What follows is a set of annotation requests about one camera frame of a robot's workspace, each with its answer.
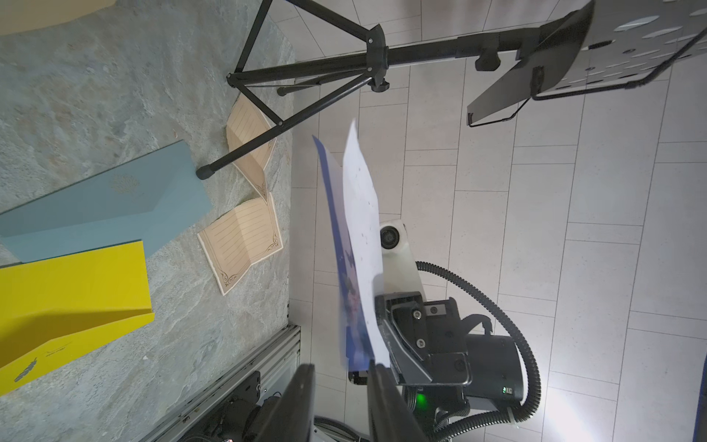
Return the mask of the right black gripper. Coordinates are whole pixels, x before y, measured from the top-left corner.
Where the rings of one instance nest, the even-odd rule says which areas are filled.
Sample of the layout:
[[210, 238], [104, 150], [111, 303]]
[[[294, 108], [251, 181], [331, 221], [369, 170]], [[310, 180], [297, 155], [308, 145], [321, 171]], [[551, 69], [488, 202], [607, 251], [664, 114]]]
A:
[[418, 411], [493, 411], [523, 401], [517, 347], [492, 334], [488, 317], [462, 319], [454, 299], [425, 302], [420, 293], [377, 296], [375, 309], [394, 378], [412, 389]]

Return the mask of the kraft tan envelope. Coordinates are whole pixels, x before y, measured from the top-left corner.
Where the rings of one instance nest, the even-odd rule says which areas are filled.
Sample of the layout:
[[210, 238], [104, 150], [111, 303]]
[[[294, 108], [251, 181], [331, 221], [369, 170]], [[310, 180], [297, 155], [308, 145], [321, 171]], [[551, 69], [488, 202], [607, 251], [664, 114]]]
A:
[[115, 0], [1, 0], [1, 35], [63, 24], [115, 3]]

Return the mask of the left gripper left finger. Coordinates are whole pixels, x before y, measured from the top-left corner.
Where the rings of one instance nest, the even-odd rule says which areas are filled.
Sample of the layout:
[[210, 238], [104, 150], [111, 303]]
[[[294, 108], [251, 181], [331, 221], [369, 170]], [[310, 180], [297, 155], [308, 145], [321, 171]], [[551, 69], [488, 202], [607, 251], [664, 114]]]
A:
[[315, 366], [298, 367], [267, 418], [243, 441], [311, 441], [314, 421]]

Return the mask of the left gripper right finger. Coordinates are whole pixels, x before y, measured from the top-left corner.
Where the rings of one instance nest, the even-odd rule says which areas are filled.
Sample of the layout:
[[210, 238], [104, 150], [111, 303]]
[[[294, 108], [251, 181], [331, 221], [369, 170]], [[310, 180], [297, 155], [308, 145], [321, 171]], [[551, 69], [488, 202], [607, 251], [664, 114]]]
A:
[[399, 394], [390, 371], [371, 362], [366, 387], [372, 441], [425, 442], [427, 438]]

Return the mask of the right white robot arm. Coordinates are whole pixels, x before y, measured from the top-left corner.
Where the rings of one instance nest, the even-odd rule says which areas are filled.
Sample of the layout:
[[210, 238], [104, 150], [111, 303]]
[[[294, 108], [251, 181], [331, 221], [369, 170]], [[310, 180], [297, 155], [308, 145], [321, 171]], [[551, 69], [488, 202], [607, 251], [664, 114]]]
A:
[[460, 317], [453, 298], [419, 292], [378, 296], [377, 325], [390, 367], [353, 374], [368, 393], [369, 433], [315, 417], [355, 441], [451, 441], [494, 425], [530, 420], [541, 403], [541, 374], [513, 320], [480, 289], [438, 265], [418, 270], [449, 281], [486, 309]]

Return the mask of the white blue floral letter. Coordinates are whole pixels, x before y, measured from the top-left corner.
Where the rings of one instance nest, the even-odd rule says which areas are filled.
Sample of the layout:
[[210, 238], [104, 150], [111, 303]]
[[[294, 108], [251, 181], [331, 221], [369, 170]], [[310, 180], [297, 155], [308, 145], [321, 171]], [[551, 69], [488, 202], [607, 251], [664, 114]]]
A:
[[351, 122], [344, 157], [338, 161], [318, 138], [329, 206], [335, 263], [345, 318], [344, 356], [349, 370], [364, 371], [370, 363], [390, 366], [390, 351], [377, 325], [375, 297], [384, 289], [379, 234], [379, 199]]

